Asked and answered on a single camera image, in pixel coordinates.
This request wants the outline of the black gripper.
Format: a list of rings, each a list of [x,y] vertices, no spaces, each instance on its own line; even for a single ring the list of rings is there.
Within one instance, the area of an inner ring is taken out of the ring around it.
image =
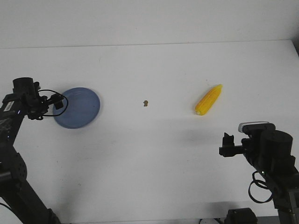
[[[241,140],[241,145],[236,146],[234,143],[234,136],[224,133],[224,137],[222,138],[222,146],[219,147],[219,155],[223,157],[233,157],[237,154],[247,154],[250,152],[250,143],[250,138],[244,138]]]
[[[53,117],[52,114],[47,114],[50,105],[55,104],[55,109],[61,109],[64,106],[63,99],[64,96],[58,93],[52,94],[48,98],[37,92],[35,97],[28,98],[27,117],[30,120],[43,120],[44,117]]]

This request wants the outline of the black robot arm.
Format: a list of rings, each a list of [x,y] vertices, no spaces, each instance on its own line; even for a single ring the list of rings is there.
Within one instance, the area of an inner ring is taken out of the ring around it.
[[[299,222],[299,172],[295,157],[291,155],[293,138],[278,130],[251,131],[249,138],[235,146],[234,137],[224,134],[219,154],[232,157],[243,154],[263,180],[253,178],[253,183],[263,185],[271,192],[280,223]]]
[[[0,108],[0,197],[24,224],[58,224],[59,218],[47,208],[27,181],[27,166],[14,142],[24,117],[42,120],[49,106],[63,106],[59,93],[40,96],[39,82],[21,77],[13,80],[13,92],[7,94]]]

